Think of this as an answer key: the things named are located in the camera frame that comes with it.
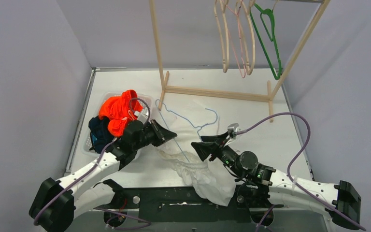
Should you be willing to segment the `blue wire hanger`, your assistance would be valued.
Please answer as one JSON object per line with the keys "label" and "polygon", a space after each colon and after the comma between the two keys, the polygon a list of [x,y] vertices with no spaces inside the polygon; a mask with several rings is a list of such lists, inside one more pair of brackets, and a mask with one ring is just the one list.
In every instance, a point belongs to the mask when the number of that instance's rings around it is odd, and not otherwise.
{"label": "blue wire hanger", "polygon": [[220,116],[216,110],[199,101],[192,101],[178,109],[171,109],[162,103],[156,120],[177,134],[176,138],[160,147],[162,155],[182,162],[199,163],[200,159],[191,143],[201,142],[205,135],[216,135]]}

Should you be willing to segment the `white shorts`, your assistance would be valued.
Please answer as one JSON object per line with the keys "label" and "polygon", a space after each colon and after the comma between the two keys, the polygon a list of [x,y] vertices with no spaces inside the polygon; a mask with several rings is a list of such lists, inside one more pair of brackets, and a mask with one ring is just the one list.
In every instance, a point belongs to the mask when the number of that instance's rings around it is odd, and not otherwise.
{"label": "white shorts", "polygon": [[[156,100],[155,105],[162,106],[162,103]],[[199,163],[182,162],[179,159],[170,159],[168,156],[163,156],[159,151],[160,147],[157,148],[159,156],[170,164],[186,186],[193,187],[195,192],[203,199],[220,206],[228,205],[234,195],[236,183],[221,162],[201,160]]]}

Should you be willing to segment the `wooden hanger orange shorts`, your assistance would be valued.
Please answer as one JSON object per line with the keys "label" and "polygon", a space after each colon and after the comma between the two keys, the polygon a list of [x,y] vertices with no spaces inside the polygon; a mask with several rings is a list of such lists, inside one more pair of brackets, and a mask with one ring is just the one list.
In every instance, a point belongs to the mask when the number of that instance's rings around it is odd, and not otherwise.
{"label": "wooden hanger orange shorts", "polygon": [[228,3],[228,0],[214,1],[214,16],[220,36],[223,73],[226,73],[229,68],[229,30],[225,14],[226,3]]}

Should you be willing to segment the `wooden hanger navy shorts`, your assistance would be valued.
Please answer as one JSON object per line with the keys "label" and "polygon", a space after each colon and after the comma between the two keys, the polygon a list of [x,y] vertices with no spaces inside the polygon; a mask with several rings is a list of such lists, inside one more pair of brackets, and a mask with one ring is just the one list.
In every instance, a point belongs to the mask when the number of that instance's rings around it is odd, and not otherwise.
{"label": "wooden hanger navy shorts", "polygon": [[234,6],[245,75],[252,74],[256,61],[255,32],[248,12],[254,3],[254,0],[250,0],[246,6],[243,0],[237,0]]}

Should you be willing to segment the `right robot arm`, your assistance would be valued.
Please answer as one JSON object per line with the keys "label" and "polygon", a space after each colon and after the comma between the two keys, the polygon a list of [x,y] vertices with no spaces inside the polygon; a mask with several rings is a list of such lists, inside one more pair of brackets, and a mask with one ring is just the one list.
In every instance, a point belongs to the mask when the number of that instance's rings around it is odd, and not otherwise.
{"label": "right robot arm", "polygon": [[292,206],[330,217],[342,228],[361,230],[361,196],[354,186],[344,180],[322,183],[294,177],[262,164],[255,153],[237,153],[229,146],[226,133],[202,136],[191,146],[202,161],[220,160],[236,182],[243,181],[257,189],[252,193],[258,206]]}

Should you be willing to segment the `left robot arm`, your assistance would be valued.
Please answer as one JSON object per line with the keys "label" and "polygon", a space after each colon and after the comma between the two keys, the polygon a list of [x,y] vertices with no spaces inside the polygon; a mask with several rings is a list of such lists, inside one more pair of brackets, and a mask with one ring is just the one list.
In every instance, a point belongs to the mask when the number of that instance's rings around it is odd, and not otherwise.
{"label": "left robot arm", "polygon": [[138,150],[159,147],[177,137],[155,120],[129,122],[123,134],[104,148],[103,153],[81,169],[57,180],[44,180],[30,207],[35,226],[47,232],[63,232],[78,216],[78,198],[88,194],[103,178],[116,173],[134,160]]}

